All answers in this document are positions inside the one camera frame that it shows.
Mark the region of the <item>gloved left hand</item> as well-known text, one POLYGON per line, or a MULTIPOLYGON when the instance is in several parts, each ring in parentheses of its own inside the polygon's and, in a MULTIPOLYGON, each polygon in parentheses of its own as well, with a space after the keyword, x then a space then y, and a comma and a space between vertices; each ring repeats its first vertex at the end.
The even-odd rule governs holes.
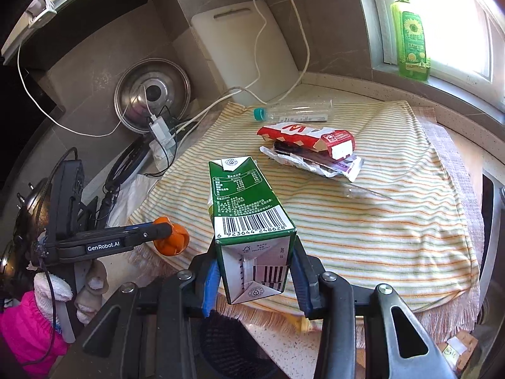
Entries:
POLYGON ((62 278, 49 274, 49 281, 43 272, 34 276, 34 298, 41 314, 50 321, 53 315, 52 296, 54 293, 56 302, 67 303, 73 300, 76 306, 77 319, 84 325, 88 325, 96 316, 104 301, 103 295, 108 291, 107 271, 105 266, 97 260, 92 261, 83 279, 82 287, 72 289, 70 284, 62 278))

